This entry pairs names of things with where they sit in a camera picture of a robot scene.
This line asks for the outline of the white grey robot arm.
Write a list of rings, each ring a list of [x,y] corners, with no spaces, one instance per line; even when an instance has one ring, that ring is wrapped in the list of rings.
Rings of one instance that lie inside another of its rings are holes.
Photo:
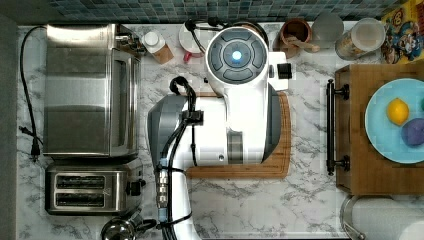
[[[226,28],[211,39],[205,53],[206,78],[214,94],[201,97],[178,76],[170,82],[170,94],[149,111],[147,136],[164,240],[201,240],[192,218],[188,169],[258,166],[276,151],[282,110],[269,82],[274,65],[259,33]]]

